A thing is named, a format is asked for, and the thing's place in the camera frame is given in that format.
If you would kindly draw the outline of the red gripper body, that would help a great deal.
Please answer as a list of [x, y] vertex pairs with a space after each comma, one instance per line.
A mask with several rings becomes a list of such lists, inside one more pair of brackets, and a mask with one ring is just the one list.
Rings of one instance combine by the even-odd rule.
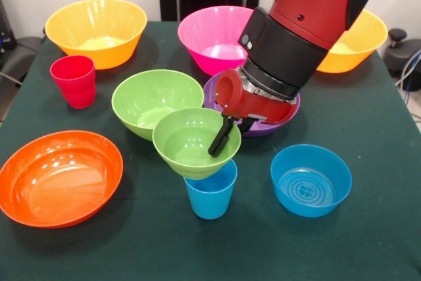
[[296, 111], [296, 100], [289, 102], [271, 97], [240, 70], [226, 70], [219, 75], [215, 100], [226, 116], [255, 118], [265, 124], [284, 124]]

